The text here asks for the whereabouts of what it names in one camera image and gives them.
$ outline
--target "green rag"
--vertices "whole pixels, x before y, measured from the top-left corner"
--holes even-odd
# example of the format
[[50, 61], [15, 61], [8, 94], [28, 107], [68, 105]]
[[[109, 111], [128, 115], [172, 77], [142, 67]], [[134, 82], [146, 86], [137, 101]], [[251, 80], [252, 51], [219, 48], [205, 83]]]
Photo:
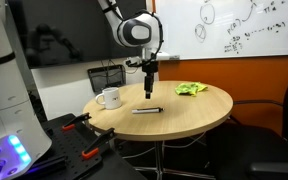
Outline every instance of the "green rag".
[[205, 86], [204, 84], [200, 82], [182, 83], [175, 88], [175, 92], [178, 95], [189, 94], [191, 96], [196, 96], [197, 92], [200, 92], [206, 89], [207, 89], [207, 86]]

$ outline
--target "round wooden table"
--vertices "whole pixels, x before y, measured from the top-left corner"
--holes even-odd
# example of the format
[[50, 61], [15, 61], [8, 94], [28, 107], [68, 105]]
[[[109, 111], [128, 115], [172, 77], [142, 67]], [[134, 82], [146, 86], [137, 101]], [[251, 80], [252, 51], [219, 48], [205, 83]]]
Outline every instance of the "round wooden table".
[[[187, 81], [154, 82], [151, 99], [145, 99], [144, 84], [132, 84], [120, 88], [122, 106], [106, 110], [89, 101], [83, 112], [89, 112], [91, 126], [101, 132], [114, 128], [117, 138], [133, 141], [154, 141], [156, 169], [136, 168], [137, 170], [154, 170], [157, 179], [163, 173], [213, 179], [213, 176], [193, 174], [165, 169], [163, 167], [162, 142], [193, 136], [210, 130], [224, 122], [231, 113], [233, 100], [225, 91], [207, 85], [207, 90], [197, 92], [196, 97], [177, 95], [175, 88]], [[160, 113], [132, 114], [133, 109], [164, 108]]]

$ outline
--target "coffee mug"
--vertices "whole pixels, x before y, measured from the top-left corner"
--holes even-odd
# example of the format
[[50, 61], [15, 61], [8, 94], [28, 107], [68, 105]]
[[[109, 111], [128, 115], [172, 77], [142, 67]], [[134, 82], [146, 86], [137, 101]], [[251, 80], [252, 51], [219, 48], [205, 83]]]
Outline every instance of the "coffee mug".
[[116, 109], [122, 105], [119, 89], [110, 87], [103, 89], [102, 93], [95, 97], [97, 104], [104, 105], [106, 109]]

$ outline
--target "whiteboard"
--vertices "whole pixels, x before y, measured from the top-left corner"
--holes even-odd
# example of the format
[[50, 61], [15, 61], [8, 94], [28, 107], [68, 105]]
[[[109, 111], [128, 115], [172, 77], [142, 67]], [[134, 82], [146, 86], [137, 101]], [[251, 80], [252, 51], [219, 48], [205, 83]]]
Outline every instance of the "whiteboard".
[[288, 0], [156, 0], [180, 59], [288, 55]]

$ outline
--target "marker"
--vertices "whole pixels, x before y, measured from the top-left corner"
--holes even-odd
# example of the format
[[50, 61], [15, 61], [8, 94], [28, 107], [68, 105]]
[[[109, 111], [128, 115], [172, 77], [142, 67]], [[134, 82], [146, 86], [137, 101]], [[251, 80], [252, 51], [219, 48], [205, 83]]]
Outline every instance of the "marker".
[[164, 111], [164, 108], [147, 108], [147, 109], [133, 109], [132, 113], [133, 114], [142, 114], [142, 113], [159, 113]]

